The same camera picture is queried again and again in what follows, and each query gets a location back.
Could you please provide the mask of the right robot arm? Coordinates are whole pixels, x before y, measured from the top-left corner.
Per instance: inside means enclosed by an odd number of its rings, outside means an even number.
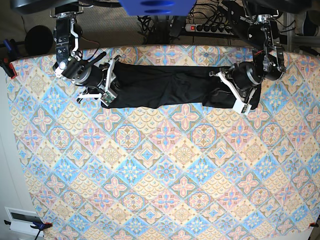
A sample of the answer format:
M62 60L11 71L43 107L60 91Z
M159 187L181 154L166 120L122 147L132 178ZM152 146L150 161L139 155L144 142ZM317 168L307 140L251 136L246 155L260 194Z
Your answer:
M109 106L116 98L116 87L112 86L116 80L114 67L121 56L110 58L106 63L96 66L107 53L104 51L96 58L84 59L80 50L80 39L83 30L78 25L76 17L82 11L74 4L65 4L54 9L50 17L56 19L53 38L56 43L56 63L53 66L57 78L82 87L78 94L77 102L83 99L99 100L105 107Z

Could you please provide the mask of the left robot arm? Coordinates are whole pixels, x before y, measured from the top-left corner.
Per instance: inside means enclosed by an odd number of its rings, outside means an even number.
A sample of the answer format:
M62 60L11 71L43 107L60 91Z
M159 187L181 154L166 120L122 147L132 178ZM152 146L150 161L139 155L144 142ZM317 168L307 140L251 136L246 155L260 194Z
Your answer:
M248 28L252 44L252 61L220 67L209 72L217 88L208 97L214 108L234 109L244 113L257 108L265 79L276 81L286 72L284 49L277 23L270 14L256 14Z

